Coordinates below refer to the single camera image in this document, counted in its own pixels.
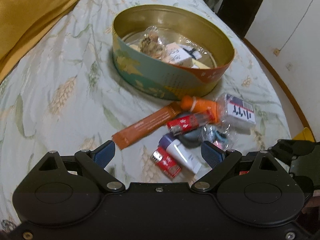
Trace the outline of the clear bag with brown trinkets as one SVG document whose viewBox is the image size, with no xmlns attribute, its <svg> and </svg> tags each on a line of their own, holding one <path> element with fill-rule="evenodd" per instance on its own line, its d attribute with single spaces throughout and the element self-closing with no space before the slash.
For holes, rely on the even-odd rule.
<svg viewBox="0 0 320 240">
<path fill-rule="evenodd" d="M 150 26 L 140 38 L 138 43 L 140 52 L 154 59 L 161 60 L 166 55 L 166 45 L 159 35 L 159 30 L 156 26 Z"/>
</svg>

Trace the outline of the orange tube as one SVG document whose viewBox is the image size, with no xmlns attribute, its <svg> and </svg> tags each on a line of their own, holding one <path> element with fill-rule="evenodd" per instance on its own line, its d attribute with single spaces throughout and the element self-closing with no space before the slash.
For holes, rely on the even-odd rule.
<svg viewBox="0 0 320 240">
<path fill-rule="evenodd" d="M 200 113 L 209 110 L 214 117 L 213 123 L 219 123 L 219 104 L 216 101 L 185 95 L 180 101 L 182 110 L 190 113 Z"/>
</svg>

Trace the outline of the clear bag with blue accessories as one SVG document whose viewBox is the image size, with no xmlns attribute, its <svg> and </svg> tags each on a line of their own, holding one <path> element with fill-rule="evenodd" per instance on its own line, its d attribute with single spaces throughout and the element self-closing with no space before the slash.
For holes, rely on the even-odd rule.
<svg viewBox="0 0 320 240">
<path fill-rule="evenodd" d="M 231 125 L 206 125 L 199 135 L 199 141 L 208 141 L 221 150 L 231 149 L 238 141 L 238 134 Z"/>
</svg>

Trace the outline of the dark door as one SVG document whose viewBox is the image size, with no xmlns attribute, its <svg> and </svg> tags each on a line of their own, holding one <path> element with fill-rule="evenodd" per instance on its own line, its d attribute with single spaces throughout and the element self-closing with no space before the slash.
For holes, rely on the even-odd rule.
<svg viewBox="0 0 320 240">
<path fill-rule="evenodd" d="M 244 38 L 263 0 L 223 0 L 218 17 L 240 38 Z"/>
</svg>

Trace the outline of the brown snack bar sachet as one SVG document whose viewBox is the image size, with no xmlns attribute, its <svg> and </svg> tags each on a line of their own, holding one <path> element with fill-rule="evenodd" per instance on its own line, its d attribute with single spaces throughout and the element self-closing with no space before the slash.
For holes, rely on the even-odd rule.
<svg viewBox="0 0 320 240">
<path fill-rule="evenodd" d="M 131 126 L 112 135 L 112 140 L 121 149 L 125 149 L 150 135 L 155 130 L 173 120 L 182 113 L 178 102 L 172 102 Z"/>
</svg>

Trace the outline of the clear plastic toothpick box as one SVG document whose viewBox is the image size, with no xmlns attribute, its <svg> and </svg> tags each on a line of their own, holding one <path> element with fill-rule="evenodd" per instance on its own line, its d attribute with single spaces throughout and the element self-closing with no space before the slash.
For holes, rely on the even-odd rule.
<svg viewBox="0 0 320 240">
<path fill-rule="evenodd" d="M 220 119 L 234 127 L 250 129 L 256 125 L 253 106 L 231 94 L 222 94 L 219 98 Z"/>
</svg>

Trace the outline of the yellow fleece blanket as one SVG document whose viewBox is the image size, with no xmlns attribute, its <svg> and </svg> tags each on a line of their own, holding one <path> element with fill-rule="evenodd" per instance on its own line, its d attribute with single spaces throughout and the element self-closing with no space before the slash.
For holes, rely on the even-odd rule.
<svg viewBox="0 0 320 240">
<path fill-rule="evenodd" d="M 1 79 L 78 0 L 1 0 Z"/>
</svg>

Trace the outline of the white purple cream tube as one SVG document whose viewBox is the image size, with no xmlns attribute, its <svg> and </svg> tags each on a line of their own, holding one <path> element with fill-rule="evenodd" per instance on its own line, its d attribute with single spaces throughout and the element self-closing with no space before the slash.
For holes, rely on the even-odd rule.
<svg viewBox="0 0 320 240">
<path fill-rule="evenodd" d="M 197 174 L 201 163 L 185 146 L 171 133 L 165 134 L 159 141 L 159 146 L 166 150 L 180 165 L 193 174 Z"/>
</svg>

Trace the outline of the round decorated metal tin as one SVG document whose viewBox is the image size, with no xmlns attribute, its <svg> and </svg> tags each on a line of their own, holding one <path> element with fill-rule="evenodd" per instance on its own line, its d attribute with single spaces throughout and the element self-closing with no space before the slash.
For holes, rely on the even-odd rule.
<svg viewBox="0 0 320 240">
<path fill-rule="evenodd" d="M 207 95 L 235 55 L 231 41 L 216 25 L 166 5 L 120 12 L 112 37 L 119 75 L 136 89 L 167 100 Z"/>
</svg>

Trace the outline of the yellow object on floor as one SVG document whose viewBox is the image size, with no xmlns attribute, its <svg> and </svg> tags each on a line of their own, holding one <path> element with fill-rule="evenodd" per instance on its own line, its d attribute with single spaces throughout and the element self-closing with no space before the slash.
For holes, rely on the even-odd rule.
<svg viewBox="0 0 320 240">
<path fill-rule="evenodd" d="M 313 133 L 307 127 L 304 127 L 303 130 L 293 138 L 293 140 L 307 140 L 307 141 L 315 142 Z"/>
</svg>

